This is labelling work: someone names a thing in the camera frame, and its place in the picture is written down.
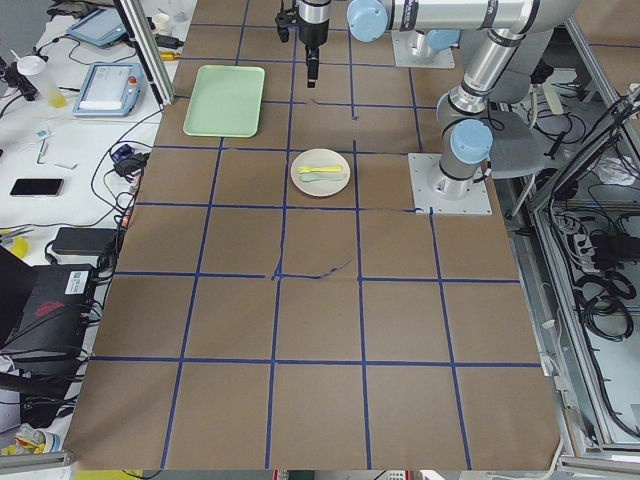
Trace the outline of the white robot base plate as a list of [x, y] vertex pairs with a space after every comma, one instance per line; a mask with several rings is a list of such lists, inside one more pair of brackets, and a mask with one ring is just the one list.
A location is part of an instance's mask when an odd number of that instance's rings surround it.
[[491, 215], [482, 168], [471, 179], [452, 180], [441, 172], [440, 157], [436, 153], [408, 155], [414, 209], [420, 214]]

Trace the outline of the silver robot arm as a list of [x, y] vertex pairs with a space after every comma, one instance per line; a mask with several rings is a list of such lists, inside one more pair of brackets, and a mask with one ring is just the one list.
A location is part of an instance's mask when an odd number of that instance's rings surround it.
[[445, 94], [437, 107], [444, 152], [427, 178], [430, 190], [438, 197], [464, 198], [476, 171], [487, 159], [493, 136], [479, 116], [522, 40], [564, 22], [577, 6], [575, 1], [349, 2], [349, 31], [361, 42], [375, 41], [387, 31], [454, 29], [485, 33], [460, 84]]

